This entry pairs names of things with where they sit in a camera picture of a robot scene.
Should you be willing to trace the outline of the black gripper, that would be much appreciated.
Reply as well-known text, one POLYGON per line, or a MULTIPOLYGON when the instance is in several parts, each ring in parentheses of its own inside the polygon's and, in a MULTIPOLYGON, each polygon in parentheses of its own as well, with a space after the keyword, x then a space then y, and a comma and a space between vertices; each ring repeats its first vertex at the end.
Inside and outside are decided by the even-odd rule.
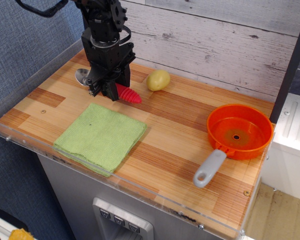
POLYGON ((120 44, 118 37, 110 42, 97 42, 91 30, 86 29, 81 40, 86 58, 90 64, 87 76, 89 94, 102 93, 113 102, 119 100, 116 83, 130 87, 130 63, 136 58, 131 42, 120 44))

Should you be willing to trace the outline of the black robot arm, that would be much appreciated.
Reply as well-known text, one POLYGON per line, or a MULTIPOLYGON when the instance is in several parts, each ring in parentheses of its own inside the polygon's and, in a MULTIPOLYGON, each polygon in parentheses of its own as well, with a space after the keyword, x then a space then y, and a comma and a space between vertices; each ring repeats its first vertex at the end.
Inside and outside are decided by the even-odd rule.
POLYGON ((136 58, 131 30, 125 26, 127 10, 118 0, 77 0, 84 32, 81 35, 90 71, 89 93, 119 99, 117 84, 130 86, 130 63, 136 58))

